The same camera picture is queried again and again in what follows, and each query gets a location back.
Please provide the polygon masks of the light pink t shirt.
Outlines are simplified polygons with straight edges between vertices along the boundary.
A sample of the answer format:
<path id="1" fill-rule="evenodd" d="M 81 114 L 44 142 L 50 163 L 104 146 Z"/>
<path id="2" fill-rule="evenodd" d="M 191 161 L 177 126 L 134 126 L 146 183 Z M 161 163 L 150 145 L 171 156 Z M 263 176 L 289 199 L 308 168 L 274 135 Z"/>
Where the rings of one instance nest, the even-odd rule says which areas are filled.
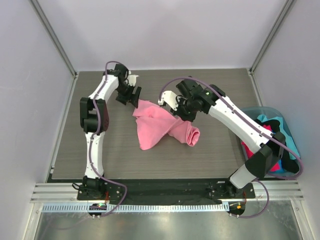
<path id="1" fill-rule="evenodd" d="M 200 138 L 200 130 L 189 121 L 176 118 L 167 110 L 147 101 L 139 100 L 132 114 L 137 125 L 137 137 L 141 150 L 149 150 L 169 135 L 182 144 L 193 147 Z"/>

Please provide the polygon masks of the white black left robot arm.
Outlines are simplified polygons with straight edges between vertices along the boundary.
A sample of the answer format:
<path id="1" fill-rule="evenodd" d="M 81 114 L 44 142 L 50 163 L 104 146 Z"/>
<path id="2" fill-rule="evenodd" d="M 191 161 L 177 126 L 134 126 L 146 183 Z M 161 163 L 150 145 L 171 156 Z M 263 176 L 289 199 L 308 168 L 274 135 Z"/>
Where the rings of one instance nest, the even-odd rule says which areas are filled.
<path id="1" fill-rule="evenodd" d="M 117 92 L 118 102 L 138 108 L 142 90 L 136 86 L 138 77 L 121 62 L 108 61 L 97 88 L 79 101 L 80 126 L 86 138 L 86 170 L 80 191 L 88 192 L 95 200 L 106 195 L 102 158 L 104 136 L 110 122 L 108 100 L 113 92 Z"/>

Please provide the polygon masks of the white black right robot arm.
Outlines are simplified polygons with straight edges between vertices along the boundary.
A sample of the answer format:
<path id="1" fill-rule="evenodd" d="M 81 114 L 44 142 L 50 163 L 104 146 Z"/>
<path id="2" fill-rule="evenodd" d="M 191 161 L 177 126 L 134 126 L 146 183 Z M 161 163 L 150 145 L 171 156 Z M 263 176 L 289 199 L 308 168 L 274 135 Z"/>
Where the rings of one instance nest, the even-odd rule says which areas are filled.
<path id="1" fill-rule="evenodd" d="M 226 194 L 237 198 L 249 183 L 265 177 L 282 158 L 286 147 L 286 137 L 259 125 L 240 110 L 214 84 L 200 82 L 193 77 L 181 78 L 176 85 L 180 94 L 162 90 L 160 105 L 169 105 L 173 115 L 183 121 L 192 122 L 197 113 L 202 112 L 223 123 L 239 137 L 253 153 L 248 160 L 228 177 Z"/>

